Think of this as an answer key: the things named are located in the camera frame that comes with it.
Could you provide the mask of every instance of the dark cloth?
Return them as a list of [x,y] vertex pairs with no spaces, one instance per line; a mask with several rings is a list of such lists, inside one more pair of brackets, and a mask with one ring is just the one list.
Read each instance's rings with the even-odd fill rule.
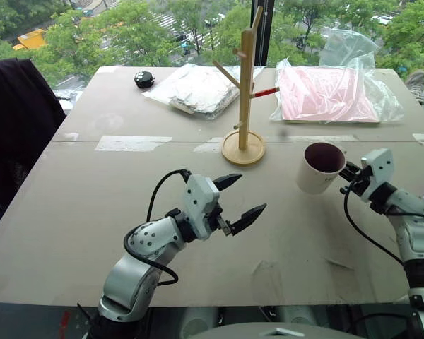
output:
[[11,202],[64,117],[30,60],[0,61],[0,204]]

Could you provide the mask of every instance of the beige tabletop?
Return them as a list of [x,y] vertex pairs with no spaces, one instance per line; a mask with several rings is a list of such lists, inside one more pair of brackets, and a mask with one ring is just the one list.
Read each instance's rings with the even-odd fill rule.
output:
[[[221,192],[227,220],[238,219],[260,203],[268,205],[259,219],[236,237],[216,232],[206,242],[188,244],[170,264],[179,282],[158,288],[152,306],[392,302],[406,294],[402,268],[348,224],[339,193],[343,179],[335,180],[319,196],[309,196],[296,187],[295,173],[307,139],[268,138],[266,155],[258,165],[236,167],[224,160],[218,143],[204,141],[229,129],[219,121],[237,114],[237,106],[217,121],[194,119],[144,98],[139,101],[141,95],[132,82],[127,95],[132,91],[134,96],[127,111],[122,99],[115,100],[125,123],[111,129],[105,124],[102,134],[98,130],[93,133],[88,124],[95,118],[88,107],[97,109],[101,93],[123,86],[122,75],[132,79],[135,71],[118,68],[96,74],[59,131],[59,136],[78,133],[77,141],[55,138],[47,146],[0,222],[0,302],[95,306],[107,274],[124,253],[125,233],[146,218],[156,182],[166,172],[182,167],[211,178],[243,173],[241,180]],[[398,83],[398,90],[404,90]],[[135,110],[132,100],[140,102]],[[407,103],[415,108],[413,98],[411,101]],[[107,107],[114,111],[111,102]],[[144,116],[147,107],[157,107],[164,118]],[[309,135],[357,136],[353,141],[335,142],[355,163],[374,148],[390,148],[396,168],[392,184],[421,195],[424,145],[411,136],[424,133],[424,121],[418,123],[423,114],[419,109],[409,113],[418,116],[411,119],[414,128],[405,124],[390,129],[383,125],[370,129],[322,125],[297,130],[294,126],[292,134],[307,136],[309,131]],[[178,126],[179,130],[166,126]],[[269,123],[268,117],[257,126],[265,136],[277,136],[280,127]],[[98,141],[107,134],[172,139],[151,151],[104,151]],[[183,187],[180,178],[164,185],[155,202],[154,218],[176,206],[182,208]],[[394,231],[385,217],[355,196],[349,209],[368,234],[398,253]]]

